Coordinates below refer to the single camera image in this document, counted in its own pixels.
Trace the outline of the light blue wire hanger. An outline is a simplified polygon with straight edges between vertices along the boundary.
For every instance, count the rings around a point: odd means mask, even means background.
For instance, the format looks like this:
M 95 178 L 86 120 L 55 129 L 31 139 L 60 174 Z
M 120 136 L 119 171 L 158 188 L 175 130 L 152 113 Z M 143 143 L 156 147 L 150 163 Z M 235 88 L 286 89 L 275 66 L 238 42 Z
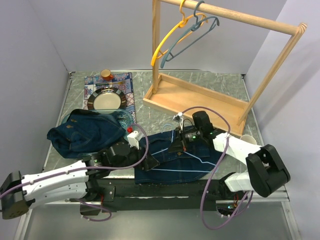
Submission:
M 148 136 L 149 152 L 160 162 L 153 170 L 157 174 L 181 174 L 182 177 L 197 175 L 202 178 L 216 166 L 221 153 L 208 147 L 202 141 L 191 142 L 186 152 L 168 152 L 174 139 L 174 131 L 164 131 Z

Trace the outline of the blue denim skirt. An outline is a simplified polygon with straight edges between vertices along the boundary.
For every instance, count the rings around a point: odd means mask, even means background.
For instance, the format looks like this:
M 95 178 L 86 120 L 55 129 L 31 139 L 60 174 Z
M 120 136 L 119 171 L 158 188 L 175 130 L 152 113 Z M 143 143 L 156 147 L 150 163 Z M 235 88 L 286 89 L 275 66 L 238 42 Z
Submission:
M 173 131 L 149 135 L 148 151 L 159 165 L 145 171 L 134 169 L 136 184 L 180 184 L 194 182 L 210 173 L 216 166 L 222 153 L 209 148 L 200 141 L 188 145 L 186 152 L 169 152 Z

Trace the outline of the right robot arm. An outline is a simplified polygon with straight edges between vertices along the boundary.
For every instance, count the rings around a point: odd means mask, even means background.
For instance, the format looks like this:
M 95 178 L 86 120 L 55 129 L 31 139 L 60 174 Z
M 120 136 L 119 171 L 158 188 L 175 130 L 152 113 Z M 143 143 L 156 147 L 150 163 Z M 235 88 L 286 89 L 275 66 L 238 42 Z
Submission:
M 169 146 L 170 153 L 186 152 L 192 143 L 203 143 L 217 152 L 225 153 L 247 167 L 245 172 L 230 173 L 220 179 L 219 194 L 231 199 L 236 192 L 254 191 L 261 197 L 268 197 L 287 184 L 291 175 L 273 145 L 260 146 L 231 136 L 216 128 L 205 111 L 192 114 L 191 128 L 184 126 L 183 114 L 179 112 L 173 120 L 179 122 L 175 139 Z

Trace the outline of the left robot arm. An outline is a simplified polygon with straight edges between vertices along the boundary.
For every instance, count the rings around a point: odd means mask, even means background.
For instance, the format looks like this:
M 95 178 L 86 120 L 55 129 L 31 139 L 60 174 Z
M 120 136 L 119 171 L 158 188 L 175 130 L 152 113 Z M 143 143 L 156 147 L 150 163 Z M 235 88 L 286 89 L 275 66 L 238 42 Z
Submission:
M 28 175 L 14 171 L 0 187 L 0 212 L 4 220 L 10 220 L 39 205 L 62 199 L 94 201 L 100 194 L 97 180 L 111 171 L 130 168 L 149 171 L 159 165 L 160 161 L 149 152 L 148 146 L 131 146 L 119 141 L 55 170 Z

